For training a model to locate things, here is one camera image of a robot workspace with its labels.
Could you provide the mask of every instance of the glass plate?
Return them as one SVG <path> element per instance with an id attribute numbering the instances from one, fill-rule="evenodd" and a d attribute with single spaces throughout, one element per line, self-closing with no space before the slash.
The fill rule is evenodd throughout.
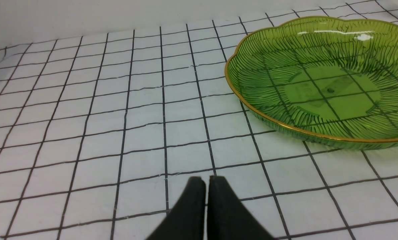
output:
<path id="1" fill-rule="evenodd" d="M 298 18 L 246 36 L 227 82 L 271 128 L 347 149 L 398 146 L 398 26 Z"/>

